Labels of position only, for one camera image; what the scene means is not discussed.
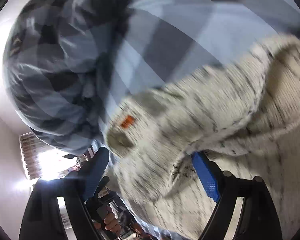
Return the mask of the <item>person's left hand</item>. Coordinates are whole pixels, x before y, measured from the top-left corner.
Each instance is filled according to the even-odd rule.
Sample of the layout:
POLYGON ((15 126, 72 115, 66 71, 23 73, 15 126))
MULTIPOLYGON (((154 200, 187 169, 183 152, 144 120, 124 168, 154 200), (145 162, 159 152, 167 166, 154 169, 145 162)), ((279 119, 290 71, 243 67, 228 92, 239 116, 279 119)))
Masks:
POLYGON ((107 216, 103 220, 106 224, 105 229, 111 231, 115 235, 119 236, 121 232, 121 226, 118 220, 115 218, 115 214, 112 212, 111 209, 108 210, 107 216))

